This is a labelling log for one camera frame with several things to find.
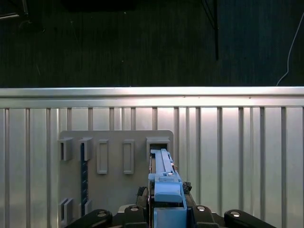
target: black cable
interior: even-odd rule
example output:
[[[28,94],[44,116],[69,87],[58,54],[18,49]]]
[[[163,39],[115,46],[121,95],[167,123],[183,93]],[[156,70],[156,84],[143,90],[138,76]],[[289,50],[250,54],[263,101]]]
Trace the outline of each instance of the black cable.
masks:
[[[218,0],[213,0],[214,9],[214,43],[215,43],[215,59],[219,59],[219,25],[218,25]]]
[[[20,9],[20,6],[19,6],[18,4],[16,4],[16,3],[14,3],[12,0],[8,0],[8,2],[9,2],[10,4],[12,4],[17,10],[22,11],[22,10]]]
[[[208,11],[209,11],[209,13],[210,13],[211,18],[212,18],[212,20],[214,21],[214,17],[212,16],[212,13],[211,13],[211,10],[210,10],[210,7],[209,7],[209,4],[208,4],[207,0],[205,0],[205,3],[206,3],[206,6],[207,6],[207,8],[208,8]]]
[[[206,15],[207,15],[207,18],[208,18],[208,20],[209,20],[209,22],[210,22],[210,25],[212,26],[213,29],[215,29],[215,27],[214,27],[214,25],[213,25],[214,22],[212,23],[211,18],[209,17],[209,14],[208,14],[208,12],[207,12],[207,9],[206,9],[206,7],[205,7],[205,4],[204,4],[203,0],[201,0],[200,2],[201,2],[201,4],[203,5],[204,11],[205,11],[205,13],[206,13]]]

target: rectangular slot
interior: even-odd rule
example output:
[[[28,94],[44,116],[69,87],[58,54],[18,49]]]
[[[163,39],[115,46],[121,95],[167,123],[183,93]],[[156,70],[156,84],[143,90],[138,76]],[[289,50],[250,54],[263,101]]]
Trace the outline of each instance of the rectangular slot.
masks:
[[[123,173],[134,173],[134,140],[124,140],[123,142]]]
[[[60,143],[60,157],[61,157],[61,160],[64,159],[64,144],[63,144],[63,142]]]
[[[108,140],[99,140],[97,146],[97,173],[108,173]]]
[[[62,161],[68,161],[73,158],[72,140],[73,138],[64,138],[58,140],[60,159]]]
[[[168,152],[173,154],[173,150],[170,147],[170,139],[169,137],[147,137],[147,161],[150,159],[150,150],[161,150],[166,149]]]

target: vertical metal bar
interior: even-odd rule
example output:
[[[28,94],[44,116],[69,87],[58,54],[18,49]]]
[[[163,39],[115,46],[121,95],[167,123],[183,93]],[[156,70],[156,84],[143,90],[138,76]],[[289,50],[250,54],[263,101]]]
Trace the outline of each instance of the vertical metal bar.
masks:
[[[114,109],[114,130],[123,129],[123,109],[115,108]]]
[[[123,108],[123,130],[131,130],[131,108]]]
[[[30,109],[25,110],[26,227],[31,224]]]
[[[188,123],[188,178],[192,184],[191,194],[193,199],[195,202],[200,202],[200,148],[198,147],[200,118],[197,108],[189,108]]]
[[[10,110],[5,109],[5,123],[4,123],[4,173],[5,173],[5,189],[4,189],[4,228],[10,228]]]
[[[217,108],[218,110],[218,212],[219,215],[223,215],[223,109]]]
[[[282,227],[281,108],[265,108],[265,221]]]
[[[212,212],[218,207],[218,109],[201,108],[200,199]]]
[[[287,198],[286,198],[286,108],[282,107],[281,109],[281,147],[282,147],[282,158],[281,158],[281,165],[282,165],[282,196],[281,196],[281,205],[282,205],[282,211],[281,211],[281,222],[282,222],[282,228],[286,228],[287,225],[287,212],[286,212],[286,206],[287,206]]]
[[[303,221],[303,108],[286,108],[286,227]]]
[[[239,207],[239,110],[223,108],[223,212]]]
[[[27,223],[26,110],[9,111],[9,225],[24,227]]]
[[[5,109],[0,109],[0,226],[5,227]]]
[[[47,111],[31,109],[29,122],[30,227],[47,227]]]
[[[179,108],[179,174],[183,181],[188,181],[187,151],[187,108]]]
[[[239,137],[239,202],[238,208],[244,210],[244,108],[238,109]]]
[[[253,109],[244,108],[243,110],[243,210],[249,214],[253,214]]]
[[[266,210],[266,193],[265,193],[265,187],[266,187],[266,170],[265,170],[265,136],[266,136],[266,130],[265,130],[265,108],[262,107],[260,109],[260,218],[262,220],[265,220],[265,210]]]

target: gray bracket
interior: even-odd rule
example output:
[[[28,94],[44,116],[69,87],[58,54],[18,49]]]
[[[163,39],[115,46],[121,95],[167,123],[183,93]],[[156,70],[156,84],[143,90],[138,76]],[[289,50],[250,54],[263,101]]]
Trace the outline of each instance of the gray bracket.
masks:
[[[61,226],[65,227],[73,221],[73,199],[65,198],[59,204]]]
[[[85,161],[88,161],[92,157],[92,150],[94,148],[93,138],[89,137],[89,138],[83,138],[83,139],[79,140],[79,146],[82,143],[84,144],[84,148],[85,148]]]
[[[72,159],[73,157],[73,138],[72,137],[67,137],[67,138],[63,138],[58,140],[58,151],[60,151],[60,159],[62,161],[68,161],[70,159]]]

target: gray panel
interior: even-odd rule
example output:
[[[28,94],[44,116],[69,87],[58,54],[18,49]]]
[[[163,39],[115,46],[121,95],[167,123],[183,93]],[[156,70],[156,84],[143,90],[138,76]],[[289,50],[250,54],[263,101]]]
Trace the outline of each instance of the gray panel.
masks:
[[[239,208],[239,118],[238,108],[222,111],[222,212]]]
[[[265,221],[281,228],[282,140],[281,108],[265,108]]]
[[[136,108],[136,129],[152,130],[152,108]]]
[[[93,130],[110,129],[110,109],[93,108]]]
[[[5,227],[5,110],[0,109],[0,226]]]
[[[27,223],[26,205],[26,110],[9,111],[9,224],[22,228]]]
[[[31,227],[47,227],[47,111],[30,112],[30,215]]]
[[[286,111],[287,226],[304,227],[303,223],[303,108]]]
[[[179,108],[179,174],[183,181],[188,181],[188,131],[187,108]]]
[[[220,213],[218,165],[218,109],[201,108],[200,203]]]
[[[57,228],[59,224],[58,216],[58,182],[59,182],[59,153],[58,153],[58,134],[59,134],[59,109],[50,110],[49,118],[49,153],[50,153],[50,227]]]
[[[73,137],[74,156],[79,152],[78,140],[82,137],[93,137],[94,145],[99,146],[100,139],[107,139],[109,146],[108,171],[106,175],[96,172],[97,152],[95,147],[92,159],[88,163],[89,198],[92,200],[92,209],[107,208],[115,214],[121,205],[136,202],[136,193],[140,186],[147,185],[148,163],[146,162],[147,137],[169,137],[173,142],[170,131],[66,131],[60,138]],[[123,143],[134,139],[134,169],[132,175],[124,174]],[[79,204],[80,172],[78,159],[60,163],[60,195],[61,199],[73,198],[74,217],[77,217]]]
[[[200,111],[188,109],[188,175],[191,182],[191,194],[196,202],[200,202]]]

